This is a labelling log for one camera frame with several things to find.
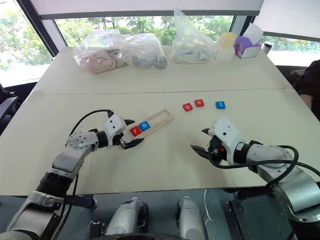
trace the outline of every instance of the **white table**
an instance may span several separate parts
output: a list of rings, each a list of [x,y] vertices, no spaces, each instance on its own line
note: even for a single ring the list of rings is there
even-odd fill
[[[166,55],[170,47],[164,48]],[[35,90],[44,94],[114,94],[205,92],[292,88],[266,54],[207,64],[176,64],[166,69],[138,69],[129,65],[93,75],[77,65],[72,48],[64,48]]]
[[[203,99],[205,106],[185,112],[182,104],[196,99]],[[215,101],[225,101],[226,109],[216,109]],[[301,162],[320,169],[320,124],[293,89],[52,95],[35,91],[0,137],[0,195],[28,195],[63,149],[75,123],[92,110],[106,108],[136,121],[166,108],[174,120],[132,149],[91,153],[79,173],[78,194],[264,185],[247,168],[215,168],[190,148],[206,147],[210,138],[201,129],[221,116],[228,117],[247,141],[294,146]],[[102,129],[106,118],[103,113],[92,115],[78,130]]]

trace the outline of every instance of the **window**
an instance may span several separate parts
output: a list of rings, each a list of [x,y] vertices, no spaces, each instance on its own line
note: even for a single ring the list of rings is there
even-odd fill
[[[52,56],[14,0],[0,1],[0,83],[35,82]]]
[[[268,57],[275,65],[305,66],[320,59],[320,42],[285,37],[263,36],[264,41],[273,42]]]
[[[217,40],[229,32],[234,16],[189,16],[203,34]],[[164,46],[171,46],[176,34],[173,16],[131,16],[56,19],[69,47],[79,45],[87,35],[96,30],[119,29],[125,33],[153,33]]]

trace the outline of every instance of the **person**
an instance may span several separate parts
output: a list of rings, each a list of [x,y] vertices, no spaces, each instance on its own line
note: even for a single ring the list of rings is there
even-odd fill
[[[313,61],[293,87],[320,121],[320,60]]]

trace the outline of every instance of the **floor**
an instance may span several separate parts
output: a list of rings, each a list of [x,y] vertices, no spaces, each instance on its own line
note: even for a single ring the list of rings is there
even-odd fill
[[[60,240],[89,239],[88,225],[91,220],[108,223],[119,205],[133,197],[146,201],[149,207],[148,230],[154,233],[177,235],[176,203],[179,196],[189,196],[198,205],[204,221],[208,219],[205,199],[210,220],[206,228],[210,240],[235,240],[231,237],[222,205],[225,200],[234,200],[233,193],[222,189],[208,189],[204,199],[204,189],[131,192],[98,194],[98,207],[94,210],[73,207]],[[4,232],[10,219],[23,203],[23,198],[0,196],[0,233]],[[283,216],[278,203],[273,197],[258,196],[241,201],[247,225],[253,240],[285,240],[290,232],[288,221]]]

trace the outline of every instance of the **black sleeve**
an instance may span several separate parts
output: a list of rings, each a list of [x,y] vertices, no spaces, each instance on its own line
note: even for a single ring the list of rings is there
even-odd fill
[[[307,94],[312,97],[320,96],[320,60],[313,61],[299,77],[293,87],[298,94]]]

